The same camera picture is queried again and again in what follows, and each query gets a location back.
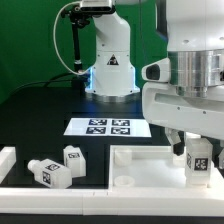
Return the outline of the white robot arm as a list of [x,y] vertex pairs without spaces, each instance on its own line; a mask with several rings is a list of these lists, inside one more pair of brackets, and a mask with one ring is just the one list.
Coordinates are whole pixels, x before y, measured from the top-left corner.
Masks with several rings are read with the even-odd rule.
[[[128,65],[128,35],[121,30],[112,0],[88,0],[99,15],[93,90],[109,96],[134,83]],[[167,56],[142,68],[143,116],[169,133],[191,132],[224,141],[224,0],[156,0],[157,31],[168,40]]]

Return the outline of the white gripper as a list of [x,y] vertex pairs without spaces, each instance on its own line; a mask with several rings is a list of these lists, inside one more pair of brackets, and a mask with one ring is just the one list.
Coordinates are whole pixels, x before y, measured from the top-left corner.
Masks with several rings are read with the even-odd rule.
[[148,123],[167,127],[166,137],[177,156],[184,153],[178,130],[220,140],[219,168],[224,168],[224,86],[210,87],[206,98],[193,98],[177,95],[169,84],[147,82],[142,107]]

